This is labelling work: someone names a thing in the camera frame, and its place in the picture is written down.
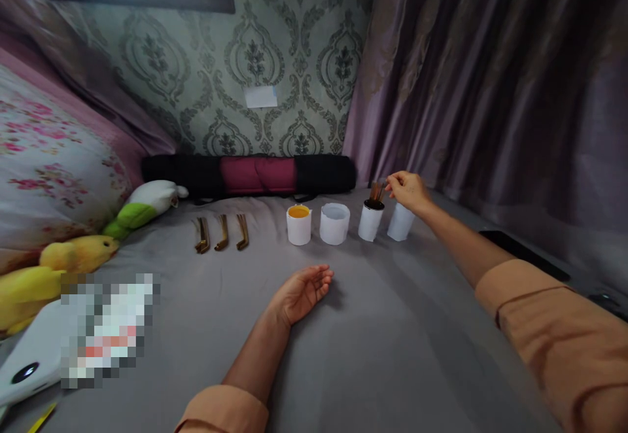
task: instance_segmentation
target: plush bird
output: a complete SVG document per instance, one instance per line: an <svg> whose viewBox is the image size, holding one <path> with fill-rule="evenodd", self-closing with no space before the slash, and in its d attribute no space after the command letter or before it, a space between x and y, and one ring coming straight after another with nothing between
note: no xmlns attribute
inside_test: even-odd
<svg viewBox="0 0 628 433"><path fill-rule="evenodd" d="M39 257L39 266L0 276L0 337L11 336L33 321L37 313L61 295L61 275L93 273L118 250L119 243L105 235L89 235L51 243Z"/></svg>
<svg viewBox="0 0 628 433"><path fill-rule="evenodd" d="M11 336L23 330L46 304L58 299L63 273L35 266L0 276L0 333Z"/></svg>
<svg viewBox="0 0 628 433"><path fill-rule="evenodd" d="M68 273L93 273L111 258L120 244L106 235L88 235L51 243L39 257L39 265L52 269L64 269Z"/></svg>
<svg viewBox="0 0 628 433"><path fill-rule="evenodd" d="M105 227L103 235L124 240L137 228L148 224L158 215L179 204L179 198L187 198L188 190L167 180L149 181L139 186L118 216Z"/></svg>

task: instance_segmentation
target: rolled mat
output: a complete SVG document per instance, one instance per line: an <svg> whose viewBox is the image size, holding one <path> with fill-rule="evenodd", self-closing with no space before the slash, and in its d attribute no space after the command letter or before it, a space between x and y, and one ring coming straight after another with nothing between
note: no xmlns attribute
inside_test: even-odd
<svg viewBox="0 0 628 433"><path fill-rule="evenodd" d="M145 181L164 179L185 186L191 198L335 194L355 187L349 157L293 158L157 155L142 161Z"/></svg>

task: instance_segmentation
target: yellow pencil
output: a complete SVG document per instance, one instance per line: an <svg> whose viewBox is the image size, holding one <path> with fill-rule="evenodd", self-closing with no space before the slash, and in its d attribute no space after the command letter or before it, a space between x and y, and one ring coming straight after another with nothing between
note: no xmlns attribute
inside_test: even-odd
<svg viewBox="0 0 628 433"><path fill-rule="evenodd" d="M54 410L56 406L57 406L57 403L55 402L50 407L48 407L48 409L44 412L44 414L41 417L39 417L39 420L35 422L35 424L31 427L30 430L28 430L28 433L36 433L44 424L44 422L48 419L48 417L50 416L50 414L52 413L52 411Z"/></svg>

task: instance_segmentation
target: green and white stuffed toy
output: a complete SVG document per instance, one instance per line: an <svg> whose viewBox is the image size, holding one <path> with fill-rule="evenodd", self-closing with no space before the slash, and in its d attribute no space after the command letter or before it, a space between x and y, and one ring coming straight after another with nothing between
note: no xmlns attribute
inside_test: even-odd
<svg viewBox="0 0 628 433"><path fill-rule="evenodd" d="M188 190L166 180L149 181L137 188L118 216L102 231L116 240L127 238L132 231L148 224L170 207L179 205L179 198L187 198Z"/></svg>

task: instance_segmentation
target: damask pattern wallpaper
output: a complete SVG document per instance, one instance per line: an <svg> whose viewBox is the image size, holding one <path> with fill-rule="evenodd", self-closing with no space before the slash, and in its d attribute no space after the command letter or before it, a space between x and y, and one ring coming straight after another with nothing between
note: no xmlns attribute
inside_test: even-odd
<svg viewBox="0 0 628 433"><path fill-rule="evenodd" d="M235 14L57 7L182 151L339 154L372 0L235 3ZM262 85L278 107L247 109L242 88Z"/></svg>

